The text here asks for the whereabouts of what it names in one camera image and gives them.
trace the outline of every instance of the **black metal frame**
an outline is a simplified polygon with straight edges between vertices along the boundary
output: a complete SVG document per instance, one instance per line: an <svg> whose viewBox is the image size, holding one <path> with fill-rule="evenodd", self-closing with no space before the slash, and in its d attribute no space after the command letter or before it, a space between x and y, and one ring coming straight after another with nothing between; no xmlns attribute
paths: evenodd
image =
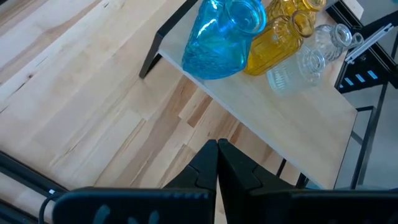
<svg viewBox="0 0 398 224"><path fill-rule="evenodd" d="M7 0L0 0L0 6L5 3Z"/></svg>
<svg viewBox="0 0 398 224"><path fill-rule="evenodd" d="M391 57L393 59L396 58L397 47L398 47L398 33L397 33L397 36L396 36L396 39L394 41L394 45L392 46L392 51L391 51Z"/></svg>
<svg viewBox="0 0 398 224"><path fill-rule="evenodd" d="M278 168L278 171L276 172L276 176L280 177L280 175L282 174L282 171L284 170L286 165L286 159L282 159L282 162L280 163L280 166Z"/></svg>
<svg viewBox="0 0 398 224"><path fill-rule="evenodd" d="M21 184L24 184L44 197L51 197L52 200L55 200L55 198L52 197L53 195L68 192L68 190L62 185L11 156L8 156L2 151L0 151L0 172ZM39 222L37 217L34 217L0 199L0 221L3 220L11 223Z"/></svg>
<svg viewBox="0 0 398 224"><path fill-rule="evenodd" d="M148 73L155 67L157 62L162 58L162 56L157 53L163 38L170 32L171 29L180 21L180 19L192 8L192 6L198 0L186 0L177 11L160 27L156 32L154 41L150 46L147 57L144 60L144 64L139 72L140 78L145 78Z"/></svg>
<svg viewBox="0 0 398 224"><path fill-rule="evenodd" d="M0 223L38 223L37 217L0 199Z"/></svg>
<svg viewBox="0 0 398 224"><path fill-rule="evenodd" d="M363 184L366 169L368 167L368 161L373 148L373 139L376 133L377 124L379 123L379 118L381 114L381 108L386 96L387 83L383 84L379 102L377 103L377 108L374 106L366 106L362 108L357 108L358 112L362 111L372 111L368 126L366 127L365 136L363 143L361 145L361 150L359 152L358 161L354 170L353 179L351 181L350 189L355 189L358 184Z"/></svg>
<svg viewBox="0 0 398 224"><path fill-rule="evenodd" d="M362 25L359 19L342 0L338 0L326 11L337 23L346 25L353 32L359 32L365 39L388 23L398 26L398 20L394 20L394 18L398 17L398 11L386 15L366 26ZM379 77L377 79L372 79L368 75L363 75L365 82L361 82L356 78L357 74L367 74L369 70L374 71ZM344 88L340 88L345 78L349 78L354 85L343 85ZM346 62L343 63L335 88L338 89L340 93L346 93L381 85L386 81L391 82L395 88L398 88L397 64L378 43L375 43L355 60L354 65L349 65Z"/></svg>
<svg viewBox="0 0 398 224"><path fill-rule="evenodd" d="M29 166L0 151L0 172L24 184L44 197L68 190Z"/></svg>

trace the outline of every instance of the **clear glass jar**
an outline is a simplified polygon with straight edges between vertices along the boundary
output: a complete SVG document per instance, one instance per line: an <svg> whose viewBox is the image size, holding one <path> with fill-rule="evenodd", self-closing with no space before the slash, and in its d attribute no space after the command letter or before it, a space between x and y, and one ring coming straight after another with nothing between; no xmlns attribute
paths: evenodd
<svg viewBox="0 0 398 224"><path fill-rule="evenodd" d="M267 6L267 19L271 21L278 16L292 16L295 11L301 10L308 13L313 24L317 12L321 11L326 0L272 0Z"/></svg>
<svg viewBox="0 0 398 224"><path fill-rule="evenodd" d="M298 51L304 37L309 37L312 32L313 24L306 12L296 11L292 17L277 17L253 40L244 71L249 75L263 75Z"/></svg>
<svg viewBox="0 0 398 224"><path fill-rule="evenodd" d="M247 63L254 36L266 26L258 0L204 0L182 58L182 68L203 79L223 78Z"/></svg>
<svg viewBox="0 0 398 224"><path fill-rule="evenodd" d="M325 65L319 50L303 45L296 54L267 72L268 82L278 95L292 95L318 85Z"/></svg>
<svg viewBox="0 0 398 224"><path fill-rule="evenodd" d="M351 35L348 27L343 24L323 24L315 28L314 34L304 44L311 49L318 49L326 63L329 63L338 59L345 50L361 45L363 41L361 34Z"/></svg>

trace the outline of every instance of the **black table leg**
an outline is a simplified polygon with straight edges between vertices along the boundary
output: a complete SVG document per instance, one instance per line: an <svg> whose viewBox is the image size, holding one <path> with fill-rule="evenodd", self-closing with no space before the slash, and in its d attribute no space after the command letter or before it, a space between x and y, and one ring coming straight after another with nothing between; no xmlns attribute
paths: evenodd
<svg viewBox="0 0 398 224"><path fill-rule="evenodd" d="M358 112L361 111L372 111L369 118L368 126L366 127L365 136L363 143L361 145L361 150L359 152L358 161L354 170L354 176L351 181L350 189L355 189L358 184L363 184L366 168L368 167L368 160L372 152L373 139L376 133L377 124L379 122L381 108L384 102L384 97L387 91L387 83L383 84L381 94L379 97L379 102L377 103L377 108L374 106L366 106L363 108L357 108Z"/></svg>
<svg viewBox="0 0 398 224"><path fill-rule="evenodd" d="M157 62L162 58L157 53L163 38L173 29L173 27L180 21L180 19L192 8L198 0L186 0L177 11L162 25L156 32L154 41L148 51L147 57L144 60L141 71L139 72L140 78L145 78L148 73L153 69Z"/></svg>
<svg viewBox="0 0 398 224"><path fill-rule="evenodd" d="M284 170L286 165L286 159L282 159L282 162L280 163L280 166L278 168L278 171L276 172L276 176L280 177L280 175L282 174L282 171Z"/></svg>

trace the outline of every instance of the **wooden floor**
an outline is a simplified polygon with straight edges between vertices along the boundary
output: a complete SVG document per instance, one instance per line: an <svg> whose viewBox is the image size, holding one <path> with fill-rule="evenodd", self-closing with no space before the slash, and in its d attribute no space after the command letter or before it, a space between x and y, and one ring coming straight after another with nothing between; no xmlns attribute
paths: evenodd
<svg viewBox="0 0 398 224"><path fill-rule="evenodd" d="M156 30L184 1L2 5L1 150L68 189L162 187L218 138L276 173L282 158L165 60L138 77ZM281 177L298 176L287 163ZM0 185L0 198L37 216L43 196L2 174Z"/></svg>

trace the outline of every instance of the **black plastic part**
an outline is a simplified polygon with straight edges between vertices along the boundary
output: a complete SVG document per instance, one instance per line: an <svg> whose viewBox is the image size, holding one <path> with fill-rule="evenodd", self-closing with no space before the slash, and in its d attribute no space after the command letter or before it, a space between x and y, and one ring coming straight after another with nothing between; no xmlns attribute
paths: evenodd
<svg viewBox="0 0 398 224"><path fill-rule="evenodd" d="M38 222L33 215L0 199L0 223L30 224Z"/></svg>
<svg viewBox="0 0 398 224"><path fill-rule="evenodd" d="M27 165L17 161L0 151L0 172L13 178L14 180L24 184L37 193L48 197L51 195L50 191L62 194L68 190L60 184L54 182L48 177L40 174L36 170Z"/></svg>
<svg viewBox="0 0 398 224"><path fill-rule="evenodd" d="M291 190L258 196L256 223L397 223L398 194L388 191Z"/></svg>
<svg viewBox="0 0 398 224"><path fill-rule="evenodd" d="M214 223L217 160L217 142L209 140L163 189L71 191L57 200L54 223L92 223L95 217L109 223L127 223L132 218L148 223L154 213L159 223Z"/></svg>
<svg viewBox="0 0 398 224"><path fill-rule="evenodd" d="M253 195L293 186L266 171L226 139L220 139L218 147L218 175L227 222L259 223L262 211Z"/></svg>
<svg viewBox="0 0 398 224"><path fill-rule="evenodd" d="M145 78L148 73L153 69L157 62L162 58L157 53L163 38L173 29L173 27L180 21L180 19L192 8L198 0L186 0L177 11L160 27L156 32L154 41L148 51L147 57L144 60L141 71L139 72L140 78Z"/></svg>

